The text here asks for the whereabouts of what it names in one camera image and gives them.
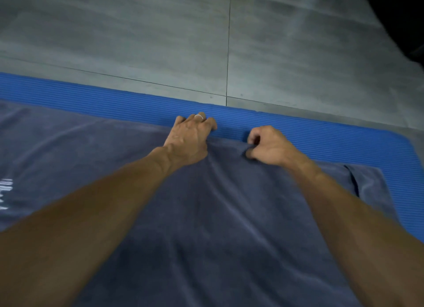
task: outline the dark object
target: dark object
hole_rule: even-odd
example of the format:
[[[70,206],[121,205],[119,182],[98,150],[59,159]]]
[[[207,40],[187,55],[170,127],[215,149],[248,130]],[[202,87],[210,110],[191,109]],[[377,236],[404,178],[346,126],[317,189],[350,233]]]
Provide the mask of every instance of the dark object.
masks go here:
[[[384,28],[406,57],[424,62],[423,0],[368,0]]]
[[[11,103],[0,103],[0,128],[0,230],[147,155],[170,130]],[[247,160],[247,147],[211,138],[209,156],[165,181],[75,306],[359,307],[294,181]],[[380,170],[319,165],[397,220]]]

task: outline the ribbed mat surface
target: ribbed mat surface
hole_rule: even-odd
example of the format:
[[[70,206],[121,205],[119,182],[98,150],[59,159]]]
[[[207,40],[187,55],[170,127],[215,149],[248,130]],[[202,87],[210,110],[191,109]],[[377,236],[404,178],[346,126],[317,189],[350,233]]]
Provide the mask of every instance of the ribbed mat surface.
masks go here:
[[[402,225],[424,242],[424,171],[409,141],[388,131],[201,104],[173,98],[0,73],[0,98],[99,117],[172,126],[178,115],[213,116],[216,137],[245,140],[252,127],[272,125],[315,160],[378,167]]]

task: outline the hand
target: hand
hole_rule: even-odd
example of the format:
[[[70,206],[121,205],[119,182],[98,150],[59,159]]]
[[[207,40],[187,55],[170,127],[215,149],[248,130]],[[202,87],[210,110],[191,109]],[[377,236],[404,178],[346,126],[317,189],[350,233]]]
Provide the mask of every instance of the hand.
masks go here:
[[[215,119],[206,119],[202,111],[197,115],[190,115],[187,119],[178,116],[164,147],[168,148],[179,166],[194,164],[208,155],[206,138],[217,128]]]
[[[298,161],[307,160],[294,145],[272,126],[255,127],[251,130],[247,143],[257,145],[246,151],[246,157],[266,164],[289,168]]]

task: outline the printed logo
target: printed logo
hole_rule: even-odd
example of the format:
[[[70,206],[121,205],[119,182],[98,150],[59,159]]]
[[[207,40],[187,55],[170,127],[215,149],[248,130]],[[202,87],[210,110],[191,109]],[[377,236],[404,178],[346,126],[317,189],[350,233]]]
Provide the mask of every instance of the printed logo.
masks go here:
[[[2,192],[3,191],[11,191],[13,189],[12,187],[13,181],[11,179],[2,179],[0,180],[0,203],[4,202],[1,198],[3,197]],[[7,207],[3,207],[0,205],[0,210],[7,210]]]

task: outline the forearm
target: forearm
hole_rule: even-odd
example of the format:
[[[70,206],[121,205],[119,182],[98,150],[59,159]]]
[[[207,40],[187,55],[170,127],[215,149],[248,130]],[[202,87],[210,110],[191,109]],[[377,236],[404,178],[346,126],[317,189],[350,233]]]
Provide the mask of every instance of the forearm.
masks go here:
[[[286,166],[365,306],[422,306],[424,245],[298,155]]]
[[[70,304],[176,170],[166,148],[126,165],[0,234],[0,305]]]

